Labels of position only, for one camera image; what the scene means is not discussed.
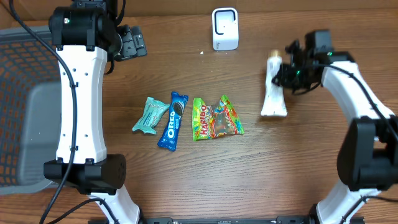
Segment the white tube with gold cap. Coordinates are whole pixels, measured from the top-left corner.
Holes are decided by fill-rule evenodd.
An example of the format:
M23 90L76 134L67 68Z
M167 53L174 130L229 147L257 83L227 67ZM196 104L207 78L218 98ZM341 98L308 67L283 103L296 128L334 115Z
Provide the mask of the white tube with gold cap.
M280 116L286 117L288 112L284 101L283 88L272 83L276 77L282 57L278 50L271 50L267 59L265 97L261 110L261 116Z

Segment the teal snack packet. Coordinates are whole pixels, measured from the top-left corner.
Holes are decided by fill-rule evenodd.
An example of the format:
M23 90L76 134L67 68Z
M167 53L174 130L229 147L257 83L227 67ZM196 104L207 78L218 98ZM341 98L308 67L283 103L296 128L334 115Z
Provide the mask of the teal snack packet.
M169 109L168 104L152 97L148 97L144 107L142 117L133 126L132 131L141 130L144 134L156 134L154 129L162 118L163 114Z

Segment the green Haribo gummy bag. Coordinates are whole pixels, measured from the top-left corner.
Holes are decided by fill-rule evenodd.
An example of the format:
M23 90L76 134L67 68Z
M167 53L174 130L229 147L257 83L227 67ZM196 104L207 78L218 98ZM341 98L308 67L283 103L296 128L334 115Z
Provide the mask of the green Haribo gummy bag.
M215 105L195 98L192 111L193 141L216 139L224 135L244 134L242 122L227 95Z

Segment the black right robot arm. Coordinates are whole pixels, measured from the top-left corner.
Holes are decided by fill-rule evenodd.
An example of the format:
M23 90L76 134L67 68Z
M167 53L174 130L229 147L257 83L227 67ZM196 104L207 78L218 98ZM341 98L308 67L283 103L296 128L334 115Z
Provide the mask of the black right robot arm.
M384 106L360 74L349 52L334 51L329 40L297 40L286 46L273 84L300 94L321 85L348 121L337 157L339 180L310 212L312 223L352 223L354 214L372 198L397 183L397 116Z

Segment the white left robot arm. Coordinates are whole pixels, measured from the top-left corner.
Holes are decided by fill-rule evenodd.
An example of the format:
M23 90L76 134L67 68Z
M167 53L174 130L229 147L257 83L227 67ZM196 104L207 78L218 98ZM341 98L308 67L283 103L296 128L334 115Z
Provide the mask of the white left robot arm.
M103 78L115 62L146 54L138 27L122 25L116 1L73 1L49 19L61 81L61 130L55 159L44 164L46 179L88 196L106 223L143 223L124 184L126 159L109 154L102 117Z

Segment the blue Oreo cookie pack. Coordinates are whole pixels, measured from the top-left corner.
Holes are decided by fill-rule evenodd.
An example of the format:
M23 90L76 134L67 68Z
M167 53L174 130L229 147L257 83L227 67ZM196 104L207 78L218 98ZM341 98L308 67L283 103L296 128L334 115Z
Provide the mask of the blue Oreo cookie pack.
M172 102L169 106L169 120L157 145L170 151L175 151L177 148L182 115L189 96L179 95L176 91L173 91L171 96Z

